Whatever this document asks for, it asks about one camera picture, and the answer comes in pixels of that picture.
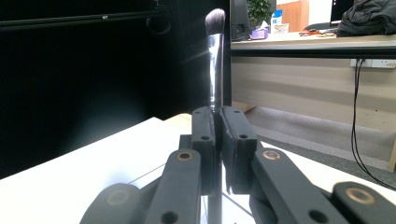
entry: brush handle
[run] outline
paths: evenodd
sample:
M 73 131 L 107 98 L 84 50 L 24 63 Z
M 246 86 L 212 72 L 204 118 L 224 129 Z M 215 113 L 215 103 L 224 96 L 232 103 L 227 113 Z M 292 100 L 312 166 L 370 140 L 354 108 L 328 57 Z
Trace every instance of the brush handle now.
M 207 47 L 210 54 L 209 105 L 213 113 L 218 113 L 219 109 L 223 106 L 223 45 L 223 34 L 215 34 L 207 37 Z

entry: white table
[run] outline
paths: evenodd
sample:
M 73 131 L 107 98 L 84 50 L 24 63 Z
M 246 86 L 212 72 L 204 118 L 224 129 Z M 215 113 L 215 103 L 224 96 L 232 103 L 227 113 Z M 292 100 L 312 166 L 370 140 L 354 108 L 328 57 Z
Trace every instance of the white table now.
M 160 176 L 169 154 L 178 147 L 179 135 L 191 133 L 190 129 L 190 115 L 177 116 L 166 122 L 148 119 L 55 160 L 4 178 L 0 180 L 0 223 L 79 223 L 102 189 L 115 183 L 132 183 L 142 188 Z M 315 185 L 327 191 L 331 191 L 336 182 L 356 181 L 376 189 L 396 204 L 394 191 L 285 152 Z M 249 211 L 247 195 L 229 197 Z M 202 210 L 201 220 L 206 223 L 205 208 Z M 223 197 L 223 223 L 254 223 L 254 220 Z

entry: gray carpet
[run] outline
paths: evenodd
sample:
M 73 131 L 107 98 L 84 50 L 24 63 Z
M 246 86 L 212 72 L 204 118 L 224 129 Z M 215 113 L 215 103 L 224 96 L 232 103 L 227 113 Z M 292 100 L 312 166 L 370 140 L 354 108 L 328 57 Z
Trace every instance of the gray carpet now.
M 260 140 L 375 183 L 355 162 L 351 125 L 268 108 L 246 113 Z M 395 133 L 357 127 L 361 158 L 376 178 L 396 188 L 396 173 L 386 169 Z

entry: makeup brush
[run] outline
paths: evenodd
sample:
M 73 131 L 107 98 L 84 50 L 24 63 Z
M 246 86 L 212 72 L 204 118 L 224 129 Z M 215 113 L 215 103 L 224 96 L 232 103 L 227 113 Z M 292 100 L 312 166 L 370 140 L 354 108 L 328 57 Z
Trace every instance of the makeup brush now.
M 225 12 L 216 8 L 205 18 L 207 47 L 210 53 L 210 108 L 218 113 L 223 105 L 223 44 L 224 44 Z

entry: brush bristles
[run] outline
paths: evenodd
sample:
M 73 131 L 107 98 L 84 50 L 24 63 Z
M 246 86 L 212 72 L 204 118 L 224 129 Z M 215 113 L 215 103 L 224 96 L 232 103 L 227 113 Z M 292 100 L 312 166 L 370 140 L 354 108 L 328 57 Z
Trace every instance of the brush bristles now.
M 205 18 L 206 35 L 224 33 L 225 12 L 220 8 L 213 9 Z

